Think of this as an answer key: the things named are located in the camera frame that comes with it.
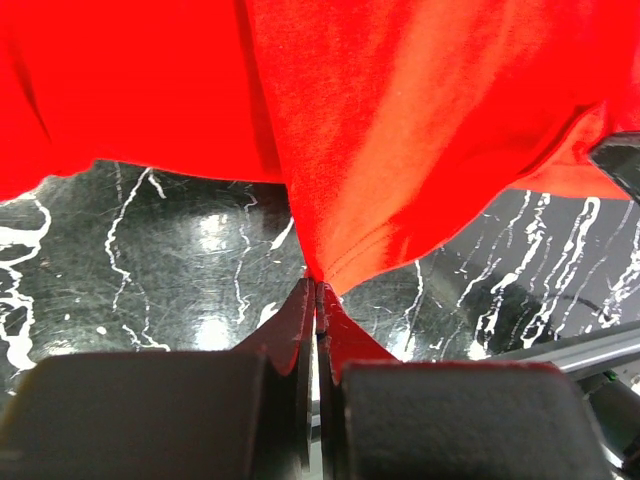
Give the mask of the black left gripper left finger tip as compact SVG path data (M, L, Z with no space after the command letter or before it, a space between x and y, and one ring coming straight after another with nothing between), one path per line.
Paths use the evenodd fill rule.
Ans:
M54 356L1 419L5 479L298 479L309 467L315 285L222 351Z

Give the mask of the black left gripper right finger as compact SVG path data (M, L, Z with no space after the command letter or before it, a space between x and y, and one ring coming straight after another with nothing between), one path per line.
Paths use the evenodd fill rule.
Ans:
M607 479L574 383L548 363L402 362L316 290L328 479Z

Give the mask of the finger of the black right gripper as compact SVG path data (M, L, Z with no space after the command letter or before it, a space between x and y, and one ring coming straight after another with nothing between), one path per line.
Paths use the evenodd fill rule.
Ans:
M589 152L590 161L638 203L640 200L640 135L621 132L602 139Z

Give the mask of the red t-shirt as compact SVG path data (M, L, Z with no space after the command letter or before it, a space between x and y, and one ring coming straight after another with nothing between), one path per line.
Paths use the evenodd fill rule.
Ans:
M508 188L623 193L635 1L5 1L1 196L113 160L282 184L343 293Z

